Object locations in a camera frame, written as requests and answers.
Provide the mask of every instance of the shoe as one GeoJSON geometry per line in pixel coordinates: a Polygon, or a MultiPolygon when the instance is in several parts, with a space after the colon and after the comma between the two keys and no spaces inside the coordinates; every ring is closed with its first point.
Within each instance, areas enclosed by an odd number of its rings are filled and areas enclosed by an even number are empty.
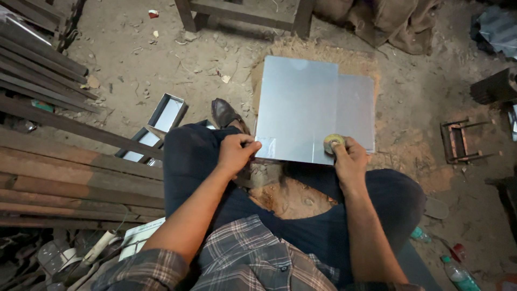
{"type": "Polygon", "coordinates": [[[212,101],[212,117],[220,129],[228,127],[228,125],[238,120],[242,126],[244,134],[250,134],[250,130],[242,120],[242,117],[235,112],[232,106],[223,99],[217,98],[212,101]]]}

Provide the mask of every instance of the dark jeans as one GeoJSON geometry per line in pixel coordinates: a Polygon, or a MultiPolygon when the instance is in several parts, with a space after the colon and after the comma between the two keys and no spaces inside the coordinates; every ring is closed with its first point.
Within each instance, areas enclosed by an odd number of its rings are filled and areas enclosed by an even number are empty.
{"type": "MultiPolygon", "coordinates": [[[[189,198],[215,168],[224,137],[237,133],[240,131],[233,126],[210,130],[201,125],[188,124],[174,128],[167,134],[163,164],[167,217],[189,198]]],[[[343,201],[332,167],[291,163],[286,172],[288,176],[333,199],[343,201]]],[[[366,185],[391,248],[397,253],[423,215],[425,194],[411,178],[389,169],[368,171],[366,185]]],[[[338,288],[353,282],[344,204],[314,217],[283,220],[256,205],[246,192],[230,182],[208,234],[224,224],[253,214],[258,214],[275,236],[307,254],[315,254],[323,263],[339,268],[338,288]]]]}

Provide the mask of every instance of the water bottle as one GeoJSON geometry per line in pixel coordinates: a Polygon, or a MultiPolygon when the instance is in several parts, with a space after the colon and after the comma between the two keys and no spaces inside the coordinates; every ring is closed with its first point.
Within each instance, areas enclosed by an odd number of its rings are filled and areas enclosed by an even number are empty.
{"type": "Polygon", "coordinates": [[[415,230],[413,230],[411,237],[414,238],[416,241],[425,243],[431,242],[431,238],[426,233],[424,233],[422,229],[418,226],[417,228],[415,228],[415,230]]]}
{"type": "Polygon", "coordinates": [[[456,261],[451,261],[448,256],[442,256],[442,261],[445,264],[445,274],[459,291],[481,291],[468,272],[456,261]]]}

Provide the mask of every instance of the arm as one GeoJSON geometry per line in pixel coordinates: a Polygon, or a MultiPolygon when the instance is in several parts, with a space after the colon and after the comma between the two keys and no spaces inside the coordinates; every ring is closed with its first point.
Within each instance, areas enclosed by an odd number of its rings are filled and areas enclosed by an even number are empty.
{"type": "Polygon", "coordinates": [[[181,255],[187,264],[203,242],[206,230],[230,180],[246,165],[261,143],[244,134],[229,135],[221,142],[213,172],[158,230],[143,250],[165,249],[181,255]]]}
{"type": "Polygon", "coordinates": [[[346,205],[350,260],[356,282],[407,284],[408,280],[391,250],[366,189],[368,156],[353,138],[333,145],[336,172],[346,205]]]}

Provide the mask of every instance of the checkered shirt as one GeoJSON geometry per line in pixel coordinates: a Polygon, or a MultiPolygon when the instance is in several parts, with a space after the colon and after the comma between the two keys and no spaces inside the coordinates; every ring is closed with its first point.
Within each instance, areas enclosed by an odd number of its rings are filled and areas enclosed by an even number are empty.
{"type": "MultiPolygon", "coordinates": [[[[201,276],[191,290],[336,290],[339,270],[275,237],[257,215],[228,223],[207,239],[201,276]]],[[[130,256],[101,275],[92,290],[174,290],[187,275],[183,258],[167,250],[130,256]]],[[[346,291],[423,291],[416,285],[365,282],[346,291]]]]}

